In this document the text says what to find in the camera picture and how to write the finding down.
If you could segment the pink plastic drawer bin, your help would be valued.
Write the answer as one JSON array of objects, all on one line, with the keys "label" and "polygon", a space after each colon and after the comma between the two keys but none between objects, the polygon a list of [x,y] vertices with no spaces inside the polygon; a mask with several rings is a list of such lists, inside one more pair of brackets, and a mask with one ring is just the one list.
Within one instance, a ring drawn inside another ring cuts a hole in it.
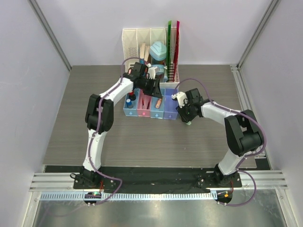
[{"label": "pink plastic drawer bin", "polygon": [[139,97],[138,97],[138,105],[137,105],[138,116],[139,117],[150,117],[150,108],[149,109],[145,109],[145,110],[142,109],[142,98],[143,97],[146,98],[146,101],[149,98],[152,99],[151,96],[144,95],[143,92],[142,92],[142,90],[140,90]]}]

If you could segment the purple plastic drawer bin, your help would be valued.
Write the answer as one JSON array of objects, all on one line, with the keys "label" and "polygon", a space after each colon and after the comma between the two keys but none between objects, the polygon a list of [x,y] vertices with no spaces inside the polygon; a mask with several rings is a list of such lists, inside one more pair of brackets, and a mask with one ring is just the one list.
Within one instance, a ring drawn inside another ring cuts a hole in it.
[{"label": "purple plastic drawer bin", "polygon": [[178,107],[178,102],[172,99],[172,95],[178,92],[177,89],[166,88],[164,93],[164,119],[175,120],[178,116],[176,108]]}]

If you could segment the light blue drawer bin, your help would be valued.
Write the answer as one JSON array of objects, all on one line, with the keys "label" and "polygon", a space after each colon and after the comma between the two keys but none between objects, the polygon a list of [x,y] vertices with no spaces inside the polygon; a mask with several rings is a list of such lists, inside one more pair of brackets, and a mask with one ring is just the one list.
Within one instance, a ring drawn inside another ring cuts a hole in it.
[{"label": "light blue drawer bin", "polygon": [[156,108],[156,104],[158,103],[158,98],[156,98],[156,97],[151,98],[151,105],[150,105],[150,117],[151,118],[163,119],[163,117],[164,117],[165,88],[161,88],[160,91],[162,94],[162,100],[161,100],[159,108]]}]

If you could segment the blue plastic drawer bin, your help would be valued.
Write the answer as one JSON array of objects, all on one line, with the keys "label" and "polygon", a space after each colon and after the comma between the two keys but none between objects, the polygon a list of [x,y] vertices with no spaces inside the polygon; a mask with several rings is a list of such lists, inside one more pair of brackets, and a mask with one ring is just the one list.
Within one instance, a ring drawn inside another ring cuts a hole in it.
[{"label": "blue plastic drawer bin", "polygon": [[125,115],[129,116],[129,117],[138,117],[137,105],[138,105],[138,97],[139,97],[140,90],[135,89],[134,92],[135,92],[135,95],[136,95],[136,99],[134,101],[132,101],[132,103],[133,103],[133,108],[132,109],[129,109],[129,108],[126,107],[125,101],[126,101],[126,99],[128,99],[128,94],[125,96],[123,111],[124,111]]}]

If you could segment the white desktop file organizer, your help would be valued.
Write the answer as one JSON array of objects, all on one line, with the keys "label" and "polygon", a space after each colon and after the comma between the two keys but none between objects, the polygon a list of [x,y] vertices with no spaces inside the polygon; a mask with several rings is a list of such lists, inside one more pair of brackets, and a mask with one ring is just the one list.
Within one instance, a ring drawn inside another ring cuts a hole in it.
[{"label": "white desktop file organizer", "polygon": [[124,28],[122,45],[125,64],[129,67],[139,58],[152,65],[163,65],[160,87],[175,88],[179,83],[178,54],[179,29],[169,28]]}]

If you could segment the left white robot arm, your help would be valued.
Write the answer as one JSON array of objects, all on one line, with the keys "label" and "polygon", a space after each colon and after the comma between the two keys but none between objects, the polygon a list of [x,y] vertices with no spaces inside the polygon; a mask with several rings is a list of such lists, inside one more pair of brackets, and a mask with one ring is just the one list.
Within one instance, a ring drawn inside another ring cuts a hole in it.
[{"label": "left white robot arm", "polygon": [[76,181],[95,189],[105,177],[99,171],[101,154],[107,132],[114,123],[114,107],[128,93],[138,88],[151,97],[161,98],[160,79],[156,77],[159,67],[135,62],[127,72],[122,72],[118,81],[107,91],[89,97],[85,122],[89,140],[86,156]]}]

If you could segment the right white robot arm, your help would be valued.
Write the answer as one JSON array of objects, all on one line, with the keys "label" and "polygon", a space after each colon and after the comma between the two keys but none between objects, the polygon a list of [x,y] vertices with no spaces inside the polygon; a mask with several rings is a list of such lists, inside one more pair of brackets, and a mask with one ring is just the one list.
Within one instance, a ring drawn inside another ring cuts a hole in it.
[{"label": "right white robot arm", "polygon": [[211,119],[225,127],[228,151],[216,164],[213,179],[216,185],[228,185],[245,158],[265,145],[265,136],[251,110],[236,111],[203,99],[197,88],[171,96],[178,103],[176,110],[182,122],[189,125],[195,117]]}]

